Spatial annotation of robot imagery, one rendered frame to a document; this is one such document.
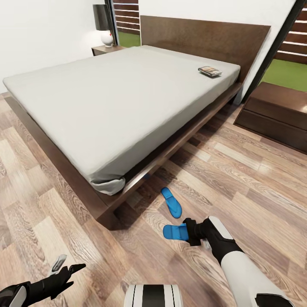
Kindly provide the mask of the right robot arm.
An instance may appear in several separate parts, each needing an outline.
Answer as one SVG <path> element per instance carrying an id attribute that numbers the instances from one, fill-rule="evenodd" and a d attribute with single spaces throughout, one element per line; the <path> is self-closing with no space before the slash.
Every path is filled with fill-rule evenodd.
<path id="1" fill-rule="evenodd" d="M 185 218 L 190 246 L 212 248 L 227 279 L 237 307 L 296 307 L 237 245 L 220 219 L 208 216 L 202 223 Z"/>

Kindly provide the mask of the hardback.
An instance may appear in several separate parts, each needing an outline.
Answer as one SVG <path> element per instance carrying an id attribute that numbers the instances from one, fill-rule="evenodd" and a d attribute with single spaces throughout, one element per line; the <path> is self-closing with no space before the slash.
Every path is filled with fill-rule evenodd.
<path id="1" fill-rule="evenodd" d="M 222 71 L 214 69 L 210 66 L 200 67 L 200 68 L 198 68 L 198 70 L 203 72 L 204 74 L 211 76 L 211 77 L 222 74 Z"/>

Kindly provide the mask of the sandal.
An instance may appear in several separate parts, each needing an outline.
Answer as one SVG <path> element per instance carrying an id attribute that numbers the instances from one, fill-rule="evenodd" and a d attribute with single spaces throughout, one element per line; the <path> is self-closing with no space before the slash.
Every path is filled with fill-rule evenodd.
<path id="1" fill-rule="evenodd" d="M 182 207 L 180 203 L 176 200 L 176 198 L 167 187 L 162 188 L 161 192 L 166 200 L 169 211 L 173 218 L 179 218 L 182 214 Z"/>
<path id="2" fill-rule="evenodd" d="M 186 223 L 183 223 L 180 226 L 165 225 L 163 227 L 163 236 L 170 240 L 188 241 L 189 238 Z"/>

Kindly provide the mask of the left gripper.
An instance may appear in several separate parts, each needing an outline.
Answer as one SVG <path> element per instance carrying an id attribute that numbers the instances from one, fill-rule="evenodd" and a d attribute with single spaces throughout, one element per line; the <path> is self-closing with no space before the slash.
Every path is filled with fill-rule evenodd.
<path id="1" fill-rule="evenodd" d="M 43 294 L 38 302 L 49 296 L 51 297 L 51 300 L 55 299 L 58 294 L 74 284 L 74 281 L 67 283 L 71 275 L 84 267 L 86 267 L 86 264 L 75 264 L 71 265 L 70 268 L 64 266 L 58 274 L 42 279 Z"/>

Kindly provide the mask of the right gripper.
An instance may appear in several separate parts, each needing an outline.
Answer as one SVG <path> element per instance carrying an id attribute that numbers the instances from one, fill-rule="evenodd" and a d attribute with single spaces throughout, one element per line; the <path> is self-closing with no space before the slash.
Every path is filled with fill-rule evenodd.
<path id="1" fill-rule="evenodd" d="M 188 242 L 190 246 L 201 246 L 200 237 L 198 237 L 195 233 L 196 220 L 192 220 L 191 218 L 185 218 L 183 223 L 186 223 L 187 232 L 188 232 Z"/>

